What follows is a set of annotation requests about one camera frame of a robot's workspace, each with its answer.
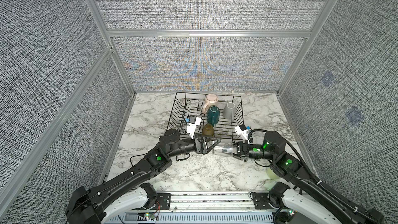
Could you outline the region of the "pink iridescent mug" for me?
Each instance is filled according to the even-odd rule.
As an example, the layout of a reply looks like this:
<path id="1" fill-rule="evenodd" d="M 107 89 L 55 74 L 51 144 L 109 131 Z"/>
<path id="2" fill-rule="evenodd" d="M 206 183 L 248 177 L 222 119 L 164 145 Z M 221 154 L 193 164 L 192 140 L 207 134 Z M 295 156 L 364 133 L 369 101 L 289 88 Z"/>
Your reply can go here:
<path id="1" fill-rule="evenodd" d="M 218 96 L 216 94 L 210 93 L 205 96 L 205 103 L 202 108 L 202 113 L 206 114 L 210 107 L 217 105 Z"/>

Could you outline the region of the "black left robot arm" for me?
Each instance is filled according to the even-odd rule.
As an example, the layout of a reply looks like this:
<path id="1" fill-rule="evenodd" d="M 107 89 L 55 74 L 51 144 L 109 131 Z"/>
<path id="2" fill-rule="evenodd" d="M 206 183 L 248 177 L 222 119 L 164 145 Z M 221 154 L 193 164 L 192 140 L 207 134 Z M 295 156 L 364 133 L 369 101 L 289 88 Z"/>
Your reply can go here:
<path id="1" fill-rule="evenodd" d="M 150 209 L 157 193 L 147 181 L 172 165 L 172 157 L 191 152 L 207 154 L 220 138 L 198 135 L 182 139 L 179 131 L 167 130 L 155 147 L 130 169 L 91 189 L 76 189 L 65 211 L 69 224 L 103 224 L 129 209 Z"/>

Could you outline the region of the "light green mug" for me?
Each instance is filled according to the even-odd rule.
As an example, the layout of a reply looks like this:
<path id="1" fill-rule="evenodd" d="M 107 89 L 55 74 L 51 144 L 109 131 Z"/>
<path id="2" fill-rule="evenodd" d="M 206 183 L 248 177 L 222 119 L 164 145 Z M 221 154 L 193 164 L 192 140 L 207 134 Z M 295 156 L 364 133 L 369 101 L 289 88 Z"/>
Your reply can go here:
<path id="1" fill-rule="evenodd" d="M 270 167 L 268 167 L 268 168 L 266 169 L 266 174 L 267 174 L 267 176 L 268 176 L 270 179 L 272 179 L 272 180 L 279 180 L 279 179 L 281 178 L 281 177 L 278 176 L 276 173 L 274 173 L 273 170 L 272 170 Z"/>

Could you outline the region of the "clear glass cup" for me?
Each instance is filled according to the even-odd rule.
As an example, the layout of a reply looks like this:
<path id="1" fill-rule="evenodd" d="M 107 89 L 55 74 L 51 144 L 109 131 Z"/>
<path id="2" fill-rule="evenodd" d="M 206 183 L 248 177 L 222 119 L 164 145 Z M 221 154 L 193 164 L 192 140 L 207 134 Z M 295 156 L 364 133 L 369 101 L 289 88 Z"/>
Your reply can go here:
<path id="1" fill-rule="evenodd" d="M 212 153 L 218 156 L 231 157 L 233 156 L 233 144 L 232 143 L 219 143 L 214 147 Z"/>

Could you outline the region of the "black wire dish rack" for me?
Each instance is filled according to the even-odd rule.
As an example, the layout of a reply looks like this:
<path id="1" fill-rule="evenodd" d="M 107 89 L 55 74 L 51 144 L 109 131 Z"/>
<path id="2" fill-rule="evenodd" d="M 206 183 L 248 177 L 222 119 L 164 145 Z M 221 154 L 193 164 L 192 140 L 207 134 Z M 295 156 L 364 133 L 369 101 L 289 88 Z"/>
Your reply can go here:
<path id="1" fill-rule="evenodd" d="M 188 122 L 186 119 L 189 117 L 199 117 L 201 118 L 201 124 L 196 128 L 195 135 L 202 134 L 203 128 L 208 124 L 207 113 L 202 112 L 203 106 L 205 105 L 205 96 L 205 93 L 177 92 L 174 97 L 174 103 L 166 129 L 175 129 L 179 132 L 181 138 L 188 138 Z M 223 110 L 230 102 L 234 103 L 236 106 L 233 121 L 223 116 Z M 244 124 L 241 96 L 219 94 L 217 107 L 220 109 L 220 118 L 218 123 L 213 127 L 214 136 L 233 142 L 240 140 L 241 138 L 236 134 L 234 128 Z"/>

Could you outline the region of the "grey ceramic mug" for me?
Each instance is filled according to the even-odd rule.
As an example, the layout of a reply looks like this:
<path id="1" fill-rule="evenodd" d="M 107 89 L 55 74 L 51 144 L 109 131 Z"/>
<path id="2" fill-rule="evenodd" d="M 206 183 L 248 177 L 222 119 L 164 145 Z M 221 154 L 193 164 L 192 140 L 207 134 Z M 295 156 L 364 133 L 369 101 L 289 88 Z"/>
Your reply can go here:
<path id="1" fill-rule="evenodd" d="M 233 102 L 228 102 L 223 110 L 223 116 L 225 119 L 234 122 L 235 120 L 236 105 Z"/>

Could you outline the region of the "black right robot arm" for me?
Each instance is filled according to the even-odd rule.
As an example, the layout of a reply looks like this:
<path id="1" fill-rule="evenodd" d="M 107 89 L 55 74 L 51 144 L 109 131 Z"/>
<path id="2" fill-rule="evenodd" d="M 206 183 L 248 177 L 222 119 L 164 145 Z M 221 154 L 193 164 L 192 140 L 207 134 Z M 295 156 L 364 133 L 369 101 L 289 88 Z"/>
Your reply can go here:
<path id="1" fill-rule="evenodd" d="M 263 144 L 247 141 L 233 144 L 234 157 L 243 159 L 269 159 L 269 167 L 279 177 L 308 193 L 339 221 L 347 224 L 381 224 L 383 214 L 375 209 L 366 210 L 349 201 L 318 178 L 302 161 L 297 150 L 276 131 L 265 131 Z"/>

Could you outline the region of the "dark green mug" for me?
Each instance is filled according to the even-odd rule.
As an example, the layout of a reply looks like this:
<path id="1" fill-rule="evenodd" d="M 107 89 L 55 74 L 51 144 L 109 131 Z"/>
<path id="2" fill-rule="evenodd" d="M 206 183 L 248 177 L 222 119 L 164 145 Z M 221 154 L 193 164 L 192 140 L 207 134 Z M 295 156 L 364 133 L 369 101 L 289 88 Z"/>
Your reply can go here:
<path id="1" fill-rule="evenodd" d="M 220 119 L 220 109 L 219 107 L 213 105 L 209 108 L 208 112 L 207 112 L 207 122 L 212 125 L 215 126 Z"/>

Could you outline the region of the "amber glass cup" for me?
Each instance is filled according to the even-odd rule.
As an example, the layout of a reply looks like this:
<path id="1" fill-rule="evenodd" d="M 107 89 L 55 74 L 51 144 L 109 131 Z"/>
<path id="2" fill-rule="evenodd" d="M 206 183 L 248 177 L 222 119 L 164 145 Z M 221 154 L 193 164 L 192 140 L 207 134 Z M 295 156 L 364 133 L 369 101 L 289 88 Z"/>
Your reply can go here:
<path id="1" fill-rule="evenodd" d="M 215 134 L 214 127 L 209 123 L 204 125 L 202 134 L 204 136 L 214 136 L 214 134 Z"/>

